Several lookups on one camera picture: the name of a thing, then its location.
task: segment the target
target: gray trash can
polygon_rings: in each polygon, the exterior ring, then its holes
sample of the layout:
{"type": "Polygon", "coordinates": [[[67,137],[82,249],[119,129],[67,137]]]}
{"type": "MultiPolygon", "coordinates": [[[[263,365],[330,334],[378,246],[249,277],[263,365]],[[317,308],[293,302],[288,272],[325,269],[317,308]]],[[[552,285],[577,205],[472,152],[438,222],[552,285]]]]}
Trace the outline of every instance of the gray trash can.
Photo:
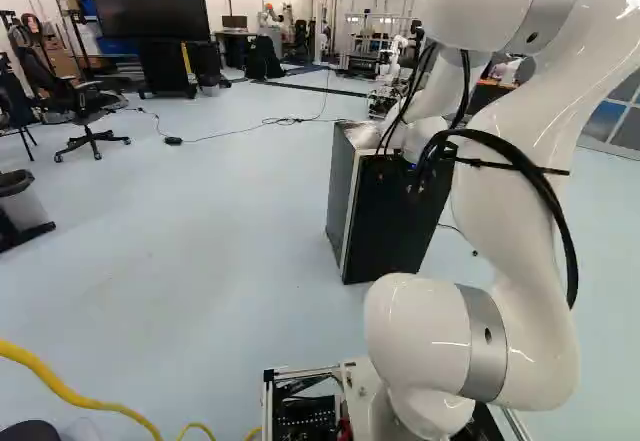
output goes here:
{"type": "Polygon", "coordinates": [[[18,232],[50,222],[33,188],[35,180],[26,169],[0,174],[0,210],[18,232]]]}

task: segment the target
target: black monitor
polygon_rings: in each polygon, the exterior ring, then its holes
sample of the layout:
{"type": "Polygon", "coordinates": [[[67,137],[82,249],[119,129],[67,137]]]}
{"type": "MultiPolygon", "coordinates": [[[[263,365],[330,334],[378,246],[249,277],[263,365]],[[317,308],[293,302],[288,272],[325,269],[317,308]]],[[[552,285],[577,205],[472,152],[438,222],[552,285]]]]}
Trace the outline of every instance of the black monitor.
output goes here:
{"type": "Polygon", "coordinates": [[[205,0],[94,0],[108,38],[209,40],[205,0]]]}
{"type": "Polygon", "coordinates": [[[247,29],[247,17],[222,16],[222,27],[230,29],[247,29]]]}

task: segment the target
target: floor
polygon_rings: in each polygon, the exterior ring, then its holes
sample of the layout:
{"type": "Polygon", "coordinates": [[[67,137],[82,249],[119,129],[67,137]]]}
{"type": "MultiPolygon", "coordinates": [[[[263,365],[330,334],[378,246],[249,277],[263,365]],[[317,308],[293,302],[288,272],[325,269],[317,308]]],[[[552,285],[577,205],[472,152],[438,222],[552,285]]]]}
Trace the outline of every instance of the floor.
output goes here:
{"type": "MultiPolygon", "coordinates": [[[[287,82],[324,86],[326,75],[287,82]]],[[[375,87],[333,74],[329,84],[375,87]]],[[[321,93],[250,82],[212,98],[132,98],[132,106],[160,115],[162,131],[185,139],[265,117],[313,116],[322,103],[321,93]]],[[[322,119],[365,113],[364,99],[331,95],[322,119]]],[[[194,420],[218,440],[243,439],[259,424],[263,369],[317,367],[366,352],[368,286],[341,284],[324,235],[330,122],[180,147],[165,145],[154,119],[137,112],[94,126],[133,144],[101,144],[100,162],[81,149],[58,165],[53,152],[77,127],[34,127],[34,163],[19,137],[0,139],[0,170],[31,169],[58,224],[0,258],[0,337],[37,353],[80,393],[141,411],[166,439],[194,420]]],[[[534,439],[636,432],[639,174],[635,162],[577,151],[565,204],[581,266],[582,385],[563,408],[523,415],[534,439]]],[[[479,285],[491,277],[446,229],[436,233],[422,273],[479,285]]],[[[38,417],[64,428],[89,417],[105,441],[147,439],[126,418],[69,407],[11,362],[0,361],[0,377],[0,425],[38,417]]]]}

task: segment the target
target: white robotic arm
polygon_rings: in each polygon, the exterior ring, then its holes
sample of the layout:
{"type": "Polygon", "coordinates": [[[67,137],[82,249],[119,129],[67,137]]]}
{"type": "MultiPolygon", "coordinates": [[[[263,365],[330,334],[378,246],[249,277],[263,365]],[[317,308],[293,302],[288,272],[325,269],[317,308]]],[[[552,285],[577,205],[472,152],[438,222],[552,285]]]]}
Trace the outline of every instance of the white robotic arm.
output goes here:
{"type": "MultiPolygon", "coordinates": [[[[640,66],[640,0],[422,4],[427,36],[449,48],[535,56],[533,78],[468,127],[508,140],[538,166],[568,170],[590,114],[640,66]]],[[[420,106],[422,117],[442,114],[420,106]]],[[[475,141],[451,139],[460,157],[506,162],[475,141]]],[[[559,191],[565,178],[547,177],[559,191]]],[[[518,172],[457,164],[451,204],[466,239],[495,268],[491,292],[393,274],[373,285],[365,303],[370,358],[395,414],[423,439],[461,429],[470,399],[554,409],[579,379],[553,223],[539,195],[518,172]]]]}

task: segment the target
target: black cable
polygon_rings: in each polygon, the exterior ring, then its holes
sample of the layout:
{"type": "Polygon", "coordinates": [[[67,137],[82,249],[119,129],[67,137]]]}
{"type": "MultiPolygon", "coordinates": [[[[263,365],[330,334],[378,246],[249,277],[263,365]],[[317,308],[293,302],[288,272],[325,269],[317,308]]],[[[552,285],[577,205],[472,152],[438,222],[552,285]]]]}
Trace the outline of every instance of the black cable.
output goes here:
{"type": "Polygon", "coordinates": [[[422,54],[418,59],[418,63],[416,64],[416,67],[413,69],[413,71],[411,72],[411,76],[409,77],[409,81],[408,81],[409,90],[407,91],[407,97],[405,99],[405,102],[400,106],[400,110],[396,118],[392,121],[392,123],[387,127],[383,135],[380,137],[380,142],[378,143],[378,147],[376,148],[376,155],[380,152],[380,148],[382,147],[382,145],[385,144],[385,140],[386,140],[386,144],[384,148],[384,154],[386,155],[387,150],[389,149],[391,138],[393,137],[393,133],[395,132],[396,128],[399,126],[400,122],[404,122],[404,115],[409,109],[409,105],[411,104],[411,101],[413,100],[413,97],[417,92],[417,88],[420,85],[420,82],[422,81],[422,77],[424,76],[427,65],[429,64],[429,60],[431,59],[431,56],[435,48],[436,48],[436,43],[432,43],[429,46],[427,46],[424,49],[424,51],[422,51],[422,54]]]}
{"type": "Polygon", "coordinates": [[[411,100],[413,100],[413,97],[415,96],[416,92],[418,91],[418,86],[420,86],[420,83],[422,82],[422,77],[424,76],[424,73],[427,70],[427,65],[429,64],[429,60],[431,59],[431,55],[433,54],[433,51],[435,50],[435,46],[436,46],[435,43],[433,43],[433,44],[431,44],[430,46],[428,46],[426,48],[426,49],[429,50],[429,52],[427,53],[427,55],[424,58],[422,67],[420,68],[420,74],[418,75],[417,80],[412,85],[412,89],[411,89],[411,92],[410,92],[411,99],[409,99],[409,97],[407,97],[407,101],[404,104],[404,106],[406,106],[406,107],[403,106],[404,110],[402,111],[402,115],[398,118],[398,121],[394,120],[393,127],[391,128],[391,132],[389,133],[389,137],[387,138],[387,142],[384,145],[384,154],[385,154],[385,156],[387,154],[387,150],[389,149],[389,144],[391,144],[391,138],[393,138],[393,134],[395,133],[395,131],[398,128],[398,126],[400,126],[400,123],[407,124],[405,122],[405,120],[404,120],[404,115],[409,110],[409,105],[411,103],[411,100]]]}
{"type": "Polygon", "coordinates": [[[469,84],[471,83],[471,63],[469,61],[469,51],[466,49],[460,50],[460,56],[462,57],[462,71],[464,73],[464,86],[462,87],[462,100],[458,106],[458,111],[451,122],[449,129],[456,129],[458,125],[464,119],[464,115],[469,107],[469,84]]]}
{"type": "Polygon", "coordinates": [[[447,228],[447,229],[452,229],[453,231],[456,231],[460,236],[464,237],[464,234],[462,233],[462,231],[460,231],[458,228],[456,228],[455,226],[451,226],[450,224],[442,224],[442,223],[438,223],[438,227],[439,228],[447,228]]]}
{"type": "Polygon", "coordinates": [[[543,203],[553,215],[560,231],[567,268],[567,304],[570,309],[573,308],[578,295],[579,284],[578,260],[575,252],[575,246],[573,244],[569,226],[567,225],[567,221],[564,217],[560,201],[558,200],[553,187],[544,174],[542,174],[540,168],[517,146],[514,146],[505,139],[491,133],[475,129],[449,129],[446,131],[440,131],[434,135],[424,147],[416,170],[419,182],[422,182],[424,173],[426,173],[427,179],[430,178],[434,163],[439,161],[438,153],[443,149],[441,147],[447,142],[447,138],[449,136],[460,136],[493,149],[503,156],[508,162],[513,164],[513,166],[524,175],[527,181],[529,181],[536,190],[543,203]]]}
{"type": "MultiPolygon", "coordinates": [[[[254,131],[256,129],[260,129],[263,128],[265,126],[271,126],[271,125],[278,125],[278,126],[292,126],[294,124],[302,124],[302,123],[307,123],[307,122],[318,122],[318,123],[333,123],[333,122],[337,122],[337,121],[348,121],[345,118],[335,118],[335,119],[320,119],[320,116],[322,116],[322,114],[324,113],[326,107],[327,107],[327,99],[329,97],[329,79],[331,77],[331,70],[327,69],[327,79],[326,79],[326,88],[325,88],[325,92],[324,92],[324,99],[322,101],[322,107],[320,109],[320,112],[318,114],[316,114],[315,116],[312,116],[310,118],[300,118],[300,117],[292,117],[292,116],[287,116],[287,117],[281,117],[281,118],[264,118],[260,124],[256,124],[254,126],[250,126],[248,128],[245,129],[238,129],[238,130],[234,130],[234,131],[224,131],[222,133],[215,133],[215,134],[210,134],[207,136],[202,136],[200,138],[196,138],[196,139],[185,139],[182,142],[183,143],[199,143],[200,141],[204,141],[207,139],[214,139],[214,138],[221,138],[224,136],[230,136],[232,134],[241,134],[241,133],[247,133],[249,131],[254,131]]],[[[152,113],[150,111],[147,111],[144,108],[138,107],[138,108],[125,108],[126,111],[138,111],[140,113],[145,113],[148,114],[150,116],[153,116],[156,120],[156,124],[155,124],[155,130],[156,133],[158,133],[158,135],[162,136],[163,138],[166,137],[171,137],[170,134],[167,134],[165,132],[162,131],[162,129],[160,128],[160,116],[158,116],[158,114],[156,113],[152,113]]]]}

